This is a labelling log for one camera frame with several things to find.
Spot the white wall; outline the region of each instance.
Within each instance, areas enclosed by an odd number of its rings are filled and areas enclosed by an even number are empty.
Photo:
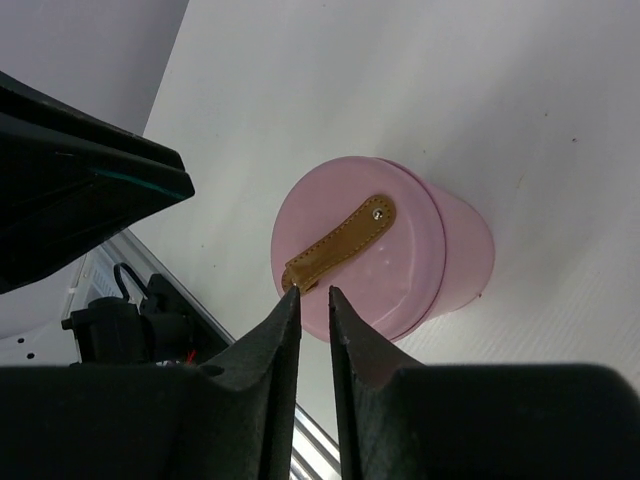
[[[141,134],[188,0],[3,0],[0,70]],[[59,320],[76,262],[0,296],[0,338]]]

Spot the brown leather strap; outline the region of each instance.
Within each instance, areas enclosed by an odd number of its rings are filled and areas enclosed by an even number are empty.
[[[282,288],[286,292],[297,285],[302,295],[308,293],[322,276],[369,248],[395,219],[391,198],[369,197],[340,226],[286,263]]]

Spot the lid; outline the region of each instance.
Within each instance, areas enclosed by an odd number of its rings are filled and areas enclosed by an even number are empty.
[[[369,157],[326,162],[289,192],[271,238],[271,269],[278,293],[284,294],[285,264],[374,195],[393,200],[396,218],[391,228],[302,297],[302,326],[321,340],[329,341],[331,285],[339,287],[358,314],[390,340],[419,323],[438,294],[445,238],[433,200],[410,173]]]

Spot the white table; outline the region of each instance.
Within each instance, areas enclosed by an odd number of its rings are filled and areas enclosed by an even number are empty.
[[[133,231],[239,337],[276,303],[289,188],[386,157],[474,205],[497,249],[484,296],[403,349],[598,362],[640,387],[639,24],[632,0],[191,0],[145,135],[197,194]],[[336,436],[308,335],[298,400]]]

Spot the black cable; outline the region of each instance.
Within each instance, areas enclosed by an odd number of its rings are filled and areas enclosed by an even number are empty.
[[[131,268],[126,263],[116,263],[113,266],[113,277],[116,280],[116,284],[118,285],[120,292],[122,293],[123,300],[126,300],[128,302],[129,299],[131,298],[131,295],[129,295],[127,286],[124,284],[124,281],[122,280],[122,270],[127,272],[131,280],[133,280],[133,283],[135,283],[136,286],[138,287],[138,290],[140,290],[146,298],[149,298],[149,290],[147,290],[147,287],[142,282],[142,280],[140,280],[140,277],[136,274],[136,272],[133,271],[133,268]]]

